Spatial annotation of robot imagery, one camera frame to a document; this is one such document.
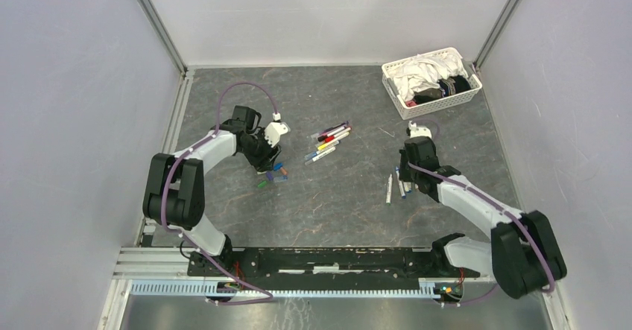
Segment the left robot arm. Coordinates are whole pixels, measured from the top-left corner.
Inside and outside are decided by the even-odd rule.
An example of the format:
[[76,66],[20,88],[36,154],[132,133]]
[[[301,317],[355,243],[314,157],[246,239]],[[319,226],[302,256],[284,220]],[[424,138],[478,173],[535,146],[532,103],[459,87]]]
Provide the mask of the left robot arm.
[[221,122],[201,140],[176,153],[157,153],[150,163],[142,211],[166,230],[190,240],[205,265],[216,276],[227,275],[234,266],[230,238],[204,214],[205,176],[221,161],[244,155],[259,173],[272,171],[281,153],[280,139],[289,126],[278,112],[266,126],[261,114],[237,106],[231,118]]

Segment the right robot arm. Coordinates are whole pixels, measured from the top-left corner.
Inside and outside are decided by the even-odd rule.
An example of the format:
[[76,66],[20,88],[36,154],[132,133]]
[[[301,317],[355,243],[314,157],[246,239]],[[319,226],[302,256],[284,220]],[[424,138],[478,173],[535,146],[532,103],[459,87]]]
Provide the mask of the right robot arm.
[[435,202],[464,216],[487,237],[474,241],[455,233],[433,244],[432,270],[450,276],[458,268],[492,277],[513,299],[531,292],[551,293],[567,275],[549,219],[498,201],[473,185],[459,170],[441,165],[428,136],[412,137],[399,151],[399,179]]

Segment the dark blue cap marker pen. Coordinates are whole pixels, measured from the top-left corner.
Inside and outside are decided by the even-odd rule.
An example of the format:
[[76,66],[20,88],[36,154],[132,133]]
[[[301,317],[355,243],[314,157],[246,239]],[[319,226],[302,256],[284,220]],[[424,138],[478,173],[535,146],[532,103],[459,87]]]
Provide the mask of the dark blue cap marker pen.
[[395,174],[396,174],[396,184],[398,185],[398,188],[399,188],[400,197],[402,199],[405,199],[406,198],[405,186],[403,184],[403,181],[400,179],[400,172],[399,172],[398,166],[395,167]]

